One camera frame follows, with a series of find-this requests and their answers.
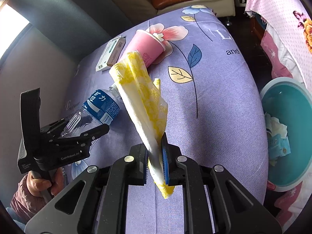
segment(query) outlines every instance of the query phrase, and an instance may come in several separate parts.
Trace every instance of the white wall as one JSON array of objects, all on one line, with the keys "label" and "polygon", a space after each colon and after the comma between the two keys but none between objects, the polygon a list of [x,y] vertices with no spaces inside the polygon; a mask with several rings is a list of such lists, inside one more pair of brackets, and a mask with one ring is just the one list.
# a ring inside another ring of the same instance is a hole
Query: white wall
[{"label": "white wall", "polygon": [[0,70],[0,199],[8,206],[23,177],[17,167],[21,142],[20,94],[40,87],[40,125],[60,118],[68,84],[77,67],[32,27]]}]

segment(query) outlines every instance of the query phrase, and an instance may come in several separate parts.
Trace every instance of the flower stem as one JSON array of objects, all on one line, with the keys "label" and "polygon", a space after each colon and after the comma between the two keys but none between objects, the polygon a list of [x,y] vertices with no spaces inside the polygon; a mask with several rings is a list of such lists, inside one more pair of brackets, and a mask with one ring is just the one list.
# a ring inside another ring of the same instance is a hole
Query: flower stem
[{"label": "flower stem", "polygon": [[199,29],[202,31],[202,33],[205,34],[205,35],[208,37],[208,39],[210,39],[211,41],[213,41],[206,33],[204,33],[204,31],[202,30],[202,28],[200,28],[199,24],[198,24],[197,21],[196,21],[195,14],[193,14],[193,16],[194,16],[194,20],[195,20],[197,26],[198,26]]},{"label": "flower stem", "polygon": [[[184,56],[187,64],[188,64],[188,59],[186,59],[186,56],[184,55],[184,53],[181,51],[181,49],[174,43],[172,43],[171,41],[168,41],[170,44],[174,45],[177,49],[179,49],[179,51],[181,52],[181,54]],[[195,80],[194,80],[194,76],[193,76],[193,72],[192,69],[190,68],[191,71],[191,75],[192,75],[192,79],[193,79],[193,84],[194,84],[194,90],[195,90],[195,98],[196,98],[196,119],[198,118],[198,103],[197,103],[197,93],[196,93],[196,86],[195,86]]]}]

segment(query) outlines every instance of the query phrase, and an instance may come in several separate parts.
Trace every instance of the pink paper cup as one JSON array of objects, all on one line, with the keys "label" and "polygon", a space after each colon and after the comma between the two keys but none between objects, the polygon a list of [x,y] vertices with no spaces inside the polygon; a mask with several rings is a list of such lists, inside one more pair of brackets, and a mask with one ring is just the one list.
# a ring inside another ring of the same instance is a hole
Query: pink paper cup
[{"label": "pink paper cup", "polygon": [[139,51],[148,68],[166,48],[154,35],[144,30],[137,30],[119,60],[124,59],[128,52],[134,50]]}]

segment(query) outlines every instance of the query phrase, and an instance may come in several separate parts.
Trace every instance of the plastic bottle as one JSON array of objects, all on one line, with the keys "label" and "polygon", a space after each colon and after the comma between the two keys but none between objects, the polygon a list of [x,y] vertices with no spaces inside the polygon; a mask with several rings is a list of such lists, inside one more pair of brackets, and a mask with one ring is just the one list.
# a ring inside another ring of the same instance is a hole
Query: plastic bottle
[{"label": "plastic bottle", "polygon": [[96,90],[68,122],[60,137],[80,136],[81,133],[101,124],[110,125],[119,113],[120,102],[121,97],[115,84],[108,90]]}]

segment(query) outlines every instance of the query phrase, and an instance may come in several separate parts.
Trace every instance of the silver screw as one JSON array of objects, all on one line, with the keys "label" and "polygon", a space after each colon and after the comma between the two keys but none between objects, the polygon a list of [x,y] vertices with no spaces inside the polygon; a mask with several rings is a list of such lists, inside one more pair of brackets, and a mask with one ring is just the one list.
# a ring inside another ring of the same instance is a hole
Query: silver screw
[{"label": "silver screw", "polygon": [[126,156],[126,157],[124,158],[124,161],[130,163],[130,162],[132,162],[134,159],[135,159],[135,158],[134,158],[133,156]]},{"label": "silver screw", "polygon": [[215,171],[218,172],[218,173],[221,173],[223,172],[224,168],[222,165],[216,165],[215,166]]},{"label": "silver screw", "polygon": [[88,167],[87,172],[88,173],[94,173],[94,172],[96,172],[96,170],[97,170],[97,167],[94,165],[91,165]]},{"label": "silver screw", "polygon": [[179,156],[179,157],[177,157],[177,160],[178,160],[179,162],[186,162],[187,157],[186,157],[186,156]]}]

